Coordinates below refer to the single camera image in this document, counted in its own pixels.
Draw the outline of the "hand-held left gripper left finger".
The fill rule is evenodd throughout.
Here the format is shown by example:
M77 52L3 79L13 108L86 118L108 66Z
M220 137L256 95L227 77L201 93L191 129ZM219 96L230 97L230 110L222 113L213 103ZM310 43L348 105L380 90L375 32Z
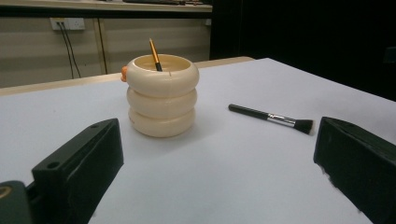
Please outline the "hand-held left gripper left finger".
M87 224L123 165L120 124L89 126L33 168L45 224Z

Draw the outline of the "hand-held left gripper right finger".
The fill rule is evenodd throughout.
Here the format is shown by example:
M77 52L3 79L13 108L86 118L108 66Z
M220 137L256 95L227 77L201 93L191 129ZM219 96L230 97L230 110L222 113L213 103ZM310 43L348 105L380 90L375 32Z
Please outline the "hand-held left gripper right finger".
M313 160L374 224L396 224L396 145L353 123L324 117Z

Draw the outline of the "cream ringed cup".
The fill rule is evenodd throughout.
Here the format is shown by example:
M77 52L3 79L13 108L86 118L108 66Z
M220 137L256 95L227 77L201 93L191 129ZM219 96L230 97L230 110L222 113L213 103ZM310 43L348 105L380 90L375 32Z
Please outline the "cream ringed cup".
M195 120L199 71L194 63L175 55L145 55L122 68L128 84L126 99L133 127L148 136L171 137L186 132Z

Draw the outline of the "black makeup brush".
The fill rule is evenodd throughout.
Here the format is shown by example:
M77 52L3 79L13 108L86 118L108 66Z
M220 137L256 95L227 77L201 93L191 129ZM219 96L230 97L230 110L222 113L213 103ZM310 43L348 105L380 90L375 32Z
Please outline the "black makeup brush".
M285 116L281 116L273 113L267 113L234 104L228 105L228 109L235 113L243 114L256 119L267 120L284 126L288 126L294 130L297 130L298 132L305 133L308 135L312 135L314 133L315 122L312 119L292 119Z

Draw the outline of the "thin black and orange pencil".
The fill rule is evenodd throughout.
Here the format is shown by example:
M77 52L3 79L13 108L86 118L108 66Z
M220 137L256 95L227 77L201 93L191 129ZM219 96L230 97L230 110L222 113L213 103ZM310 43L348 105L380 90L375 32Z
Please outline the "thin black and orange pencil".
M153 60L154 60L154 64L155 64L156 70L161 72L163 69L162 69L162 66L161 66L159 55L158 55L157 50L155 48L155 44L154 44L154 42L153 42L153 40L151 38L149 39L149 46L150 46L150 49L151 49L151 53L152 53L152 57L153 57Z

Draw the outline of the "wooden table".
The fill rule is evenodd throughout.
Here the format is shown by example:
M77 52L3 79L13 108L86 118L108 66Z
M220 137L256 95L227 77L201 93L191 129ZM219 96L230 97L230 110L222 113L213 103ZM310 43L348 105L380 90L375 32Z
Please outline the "wooden table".
M249 61L253 61L253 58L248 56L240 56L240 57L232 57L232 58L219 59L219 60L203 61L203 62L198 62L195 65L198 68L207 68L207 67L220 66L220 65L232 64L232 63L243 63ZM92 83L109 82L114 80L120 80L120 77L121 77L121 73L114 73L114 74L107 74L107 75L94 76L94 77L83 77L77 79L53 81L53 82L23 85L17 87L0 88L0 96L13 95L13 94L19 94L19 93L25 93L31 91L59 89L59 88L66 88L72 86L82 86Z

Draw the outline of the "white table mat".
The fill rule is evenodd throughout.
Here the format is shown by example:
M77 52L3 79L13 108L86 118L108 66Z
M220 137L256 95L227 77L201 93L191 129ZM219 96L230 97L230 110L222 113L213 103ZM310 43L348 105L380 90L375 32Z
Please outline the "white table mat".
M119 80L0 96L0 182L87 126L120 122L124 164L90 224L371 224L313 161L313 136L229 110L342 119L396 144L396 103L270 59L204 68L193 127L151 138Z

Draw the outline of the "black curtain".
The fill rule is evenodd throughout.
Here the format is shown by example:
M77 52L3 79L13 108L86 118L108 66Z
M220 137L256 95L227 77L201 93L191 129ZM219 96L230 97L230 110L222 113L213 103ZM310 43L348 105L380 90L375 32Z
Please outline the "black curtain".
M396 102L396 0L213 0L210 57L233 56Z

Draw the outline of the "white wall socket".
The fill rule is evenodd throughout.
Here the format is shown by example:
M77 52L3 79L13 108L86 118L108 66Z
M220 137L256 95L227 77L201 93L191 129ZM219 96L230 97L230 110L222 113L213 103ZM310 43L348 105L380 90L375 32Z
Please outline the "white wall socket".
M83 18L50 18L51 28L56 30L82 31L85 29Z

